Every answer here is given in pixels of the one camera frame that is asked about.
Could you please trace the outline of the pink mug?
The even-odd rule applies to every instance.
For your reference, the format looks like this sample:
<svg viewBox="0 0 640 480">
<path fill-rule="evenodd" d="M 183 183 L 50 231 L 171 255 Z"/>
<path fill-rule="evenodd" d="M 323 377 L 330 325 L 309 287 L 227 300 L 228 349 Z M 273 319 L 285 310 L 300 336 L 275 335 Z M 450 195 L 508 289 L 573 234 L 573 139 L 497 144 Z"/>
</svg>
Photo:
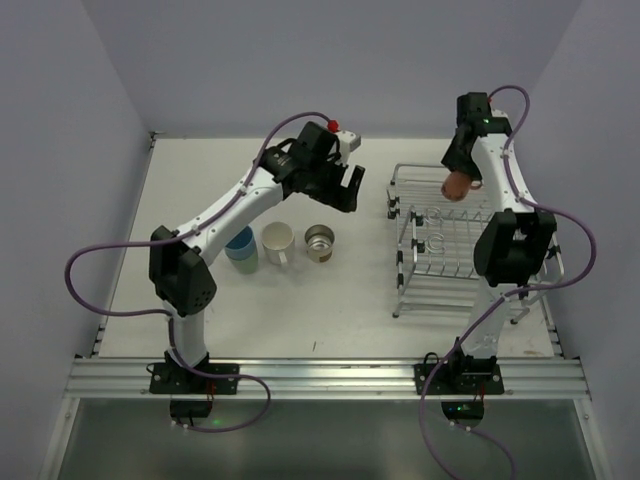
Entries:
<svg viewBox="0 0 640 480">
<path fill-rule="evenodd" d="M 481 180 L 473 180 L 469 175 L 452 171 L 441 185 L 441 194 L 451 202 L 464 200 L 470 191 L 479 190 L 483 186 Z"/>
</svg>

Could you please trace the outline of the beige brown cup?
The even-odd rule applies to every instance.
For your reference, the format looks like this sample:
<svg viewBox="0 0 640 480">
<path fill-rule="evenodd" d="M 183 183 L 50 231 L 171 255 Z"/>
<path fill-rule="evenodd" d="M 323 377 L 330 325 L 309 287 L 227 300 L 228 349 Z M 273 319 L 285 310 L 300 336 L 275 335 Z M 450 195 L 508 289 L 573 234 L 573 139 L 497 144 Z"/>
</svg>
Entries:
<svg viewBox="0 0 640 480">
<path fill-rule="evenodd" d="M 307 256 L 315 263 L 325 263 L 332 257 L 335 234 L 330 227 L 316 224 L 306 230 L 304 242 Z"/>
</svg>

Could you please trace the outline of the white ceramic mug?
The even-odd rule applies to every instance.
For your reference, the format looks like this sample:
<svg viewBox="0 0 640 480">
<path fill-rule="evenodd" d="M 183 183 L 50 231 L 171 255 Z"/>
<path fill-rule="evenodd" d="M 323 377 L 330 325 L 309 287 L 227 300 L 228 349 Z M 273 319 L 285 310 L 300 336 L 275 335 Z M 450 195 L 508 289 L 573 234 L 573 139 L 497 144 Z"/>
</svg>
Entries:
<svg viewBox="0 0 640 480">
<path fill-rule="evenodd" d="M 272 222 L 261 232 L 261 242 L 270 263 L 278 266 L 289 265 L 295 253 L 295 234 L 284 222 Z"/>
</svg>

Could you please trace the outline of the blue plastic cup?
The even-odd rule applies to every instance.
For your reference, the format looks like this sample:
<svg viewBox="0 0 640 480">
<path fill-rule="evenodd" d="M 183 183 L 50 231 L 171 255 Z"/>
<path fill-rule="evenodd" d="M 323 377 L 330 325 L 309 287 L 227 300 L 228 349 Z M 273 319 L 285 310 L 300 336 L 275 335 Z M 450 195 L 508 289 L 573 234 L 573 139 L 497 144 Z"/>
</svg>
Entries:
<svg viewBox="0 0 640 480">
<path fill-rule="evenodd" d="M 256 243 L 252 228 L 244 227 L 226 246 L 226 256 L 234 261 L 243 261 L 253 255 Z"/>
</svg>

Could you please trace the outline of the green plastic cup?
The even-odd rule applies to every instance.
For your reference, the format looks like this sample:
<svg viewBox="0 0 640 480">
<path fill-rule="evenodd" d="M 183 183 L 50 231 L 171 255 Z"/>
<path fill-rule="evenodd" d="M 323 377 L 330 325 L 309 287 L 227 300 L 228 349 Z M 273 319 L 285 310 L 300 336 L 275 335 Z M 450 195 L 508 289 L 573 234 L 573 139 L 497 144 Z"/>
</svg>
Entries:
<svg viewBox="0 0 640 480">
<path fill-rule="evenodd" d="M 241 259 L 230 258 L 230 262 L 233 267 L 243 275 L 254 274 L 259 268 L 259 257 L 256 250 Z"/>
</svg>

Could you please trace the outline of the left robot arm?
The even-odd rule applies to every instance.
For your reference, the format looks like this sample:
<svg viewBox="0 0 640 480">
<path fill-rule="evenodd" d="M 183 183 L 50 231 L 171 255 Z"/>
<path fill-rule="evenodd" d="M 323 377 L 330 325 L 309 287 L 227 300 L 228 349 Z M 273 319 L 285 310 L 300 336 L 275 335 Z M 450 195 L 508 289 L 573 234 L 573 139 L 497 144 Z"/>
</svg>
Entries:
<svg viewBox="0 0 640 480">
<path fill-rule="evenodd" d="M 149 278 L 169 311 L 169 354 L 185 369 L 208 357 L 204 311 L 217 292 L 210 267 L 251 222 L 292 194 L 303 194 L 343 213 L 357 208 L 365 170 L 348 159 L 360 147 L 358 134 L 336 122 L 309 121 L 295 138 L 265 141 L 237 185 L 200 215 L 175 230 L 151 235 Z"/>
</svg>

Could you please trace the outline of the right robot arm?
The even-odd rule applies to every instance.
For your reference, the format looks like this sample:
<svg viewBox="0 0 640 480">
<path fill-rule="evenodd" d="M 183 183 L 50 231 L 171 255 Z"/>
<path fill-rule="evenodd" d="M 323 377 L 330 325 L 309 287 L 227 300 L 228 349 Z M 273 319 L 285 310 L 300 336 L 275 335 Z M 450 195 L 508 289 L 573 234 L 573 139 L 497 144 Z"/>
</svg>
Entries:
<svg viewBox="0 0 640 480">
<path fill-rule="evenodd" d="M 458 97 L 454 137 L 442 159 L 449 174 L 441 193 L 458 202 L 485 188 L 492 214 L 473 248 L 479 280 L 468 329 L 434 376 L 457 394 L 503 393 L 497 355 L 511 313 L 507 294 L 538 274 L 557 229 L 554 215 L 537 210 L 526 190 L 514 185 L 522 175 L 506 157 L 513 132 L 509 119 L 492 109 L 488 94 Z"/>
</svg>

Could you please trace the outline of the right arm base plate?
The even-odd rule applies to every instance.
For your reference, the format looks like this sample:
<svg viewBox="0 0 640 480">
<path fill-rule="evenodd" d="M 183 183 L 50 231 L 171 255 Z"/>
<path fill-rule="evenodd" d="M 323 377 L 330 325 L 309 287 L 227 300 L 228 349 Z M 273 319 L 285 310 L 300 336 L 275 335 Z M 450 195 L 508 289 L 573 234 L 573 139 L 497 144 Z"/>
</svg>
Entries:
<svg viewBox="0 0 640 480">
<path fill-rule="evenodd" d="M 429 383 L 427 395 L 502 395 L 505 387 L 496 356 L 476 358 L 456 350 Z"/>
</svg>

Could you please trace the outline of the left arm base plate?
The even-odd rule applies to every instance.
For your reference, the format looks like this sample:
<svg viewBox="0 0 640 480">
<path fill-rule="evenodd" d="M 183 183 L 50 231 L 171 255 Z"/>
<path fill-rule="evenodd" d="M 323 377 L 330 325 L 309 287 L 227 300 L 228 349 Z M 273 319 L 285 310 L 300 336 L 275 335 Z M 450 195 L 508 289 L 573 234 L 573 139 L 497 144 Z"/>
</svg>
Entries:
<svg viewBox="0 0 640 480">
<path fill-rule="evenodd" d="M 152 365 L 149 392 L 163 395 L 236 395 L 239 366 L 237 364 L 201 364 L 198 369 L 216 375 L 215 379 L 193 374 L 169 361 Z"/>
</svg>

